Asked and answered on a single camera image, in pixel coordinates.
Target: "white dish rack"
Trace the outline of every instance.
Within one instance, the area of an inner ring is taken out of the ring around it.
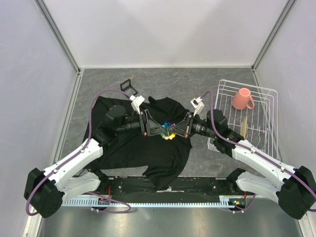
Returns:
[[[253,109],[236,110],[232,106],[233,97],[244,87],[251,91],[255,106]],[[229,128],[238,133],[240,133],[244,117],[247,116],[246,139],[266,154],[276,159],[279,158],[277,152],[276,90],[229,80],[220,80],[214,108],[223,111]],[[213,145],[213,139],[209,138],[207,145],[208,149],[218,152]]]

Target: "black cloth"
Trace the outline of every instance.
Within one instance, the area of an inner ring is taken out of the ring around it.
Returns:
[[[179,102],[168,97],[143,103],[141,110],[148,109],[154,120],[160,124],[178,123],[188,112]],[[97,128],[113,105],[122,105],[130,116],[133,112],[131,101],[99,97],[92,109],[92,130]],[[88,128],[84,140],[88,137]],[[157,190],[164,189],[185,167],[190,149],[190,139],[175,136],[165,140],[160,135],[144,137],[141,134],[120,135],[118,143],[86,166],[88,169],[115,169],[148,166],[143,175],[147,176]]]

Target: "purple cable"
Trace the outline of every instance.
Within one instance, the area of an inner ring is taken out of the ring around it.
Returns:
[[[92,119],[92,108],[94,106],[94,103],[96,102],[96,100],[98,99],[98,97],[103,94],[104,92],[107,92],[107,91],[117,91],[117,92],[120,92],[124,95],[127,95],[128,97],[130,97],[131,95],[130,94],[127,94],[126,92],[124,91],[120,91],[120,90],[115,90],[115,89],[108,89],[108,90],[104,90],[104,91],[101,91],[93,100],[92,102],[92,105],[91,105],[91,109],[90,109],[90,115],[89,115],[89,135],[88,135],[88,138],[86,140],[86,143],[84,144],[82,150],[84,150],[88,145],[89,145],[89,142],[91,140],[91,134],[92,134],[92,123],[91,123],[91,119]],[[59,170],[61,167],[63,167],[65,164],[69,163],[70,161],[72,161],[74,158],[76,158],[79,154],[81,153],[81,151],[78,151],[77,153],[75,153],[72,157],[70,157],[68,160],[66,160],[65,162],[61,163],[59,166],[56,167],[55,170]],[[40,186],[50,177],[54,174],[54,171],[51,171],[48,175],[46,175],[36,186],[35,188],[33,189],[33,191],[31,192],[31,194],[29,195],[29,198],[26,202],[26,213],[29,215],[29,216],[35,216],[38,214],[38,212],[34,212],[34,213],[31,213],[30,212],[30,204],[31,204],[31,200],[34,196],[34,194],[36,193],[36,191],[40,188]]]
[[[233,142],[233,141],[231,141],[231,140],[227,140],[225,137],[223,137],[221,134],[219,134],[219,132],[216,130],[215,123],[214,123],[214,117],[213,117],[213,92],[212,92],[211,90],[205,92],[205,93],[201,96],[201,99],[203,99],[207,94],[210,94],[210,96],[211,96],[211,123],[212,123],[212,127],[213,127],[214,132],[216,133],[216,135],[217,135],[219,138],[221,138],[221,139],[223,139],[224,141],[226,141],[226,142],[229,142],[229,143],[231,143],[231,144],[234,144],[235,146],[240,146],[240,147],[242,147],[242,148],[245,148],[245,149],[251,151],[251,148],[250,148],[250,147],[244,146],[244,145],[242,145],[242,144],[238,144],[238,143]],[[254,153],[255,153],[256,155],[260,156],[260,157],[261,157],[262,159],[264,159],[265,161],[267,161],[267,162],[273,164],[273,165],[276,166],[277,168],[282,169],[282,166],[281,166],[281,165],[279,165],[278,163],[276,163],[276,162],[274,162],[274,161],[268,159],[265,155],[263,155],[263,154],[261,154],[261,153],[259,153],[259,152],[257,152],[257,151],[255,151]],[[291,176],[292,176],[294,179],[296,179],[300,184],[302,184],[302,185],[304,186],[304,188],[306,188],[307,191],[309,191],[309,192],[312,194],[312,196],[316,199],[316,194],[312,191],[312,189],[311,189],[306,183],[304,183],[303,180],[301,180],[299,177],[297,177],[295,174],[291,173],[289,170],[287,170],[287,169],[285,169],[285,168],[283,168],[283,171],[284,171],[285,173],[291,175]],[[311,212],[316,212],[316,209],[309,209],[309,211],[311,211]]]
[[[123,205],[125,205],[125,206],[128,207],[128,209],[127,209],[127,210],[124,210],[124,211],[101,211],[101,210],[98,210],[99,212],[102,212],[102,213],[128,213],[128,212],[132,209],[131,206],[130,206],[129,204],[125,203],[125,202],[118,201],[118,200],[114,200],[114,199],[112,199],[112,198],[102,196],[102,195],[97,194],[97,193],[95,193],[95,192],[88,192],[88,194],[95,195],[95,196],[97,196],[97,197],[99,197],[99,198],[103,198],[103,199],[105,199],[105,200],[107,200],[107,201],[111,201],[111,202],[116,202],[116,203],[119,203],[119,204],[123,204]]]

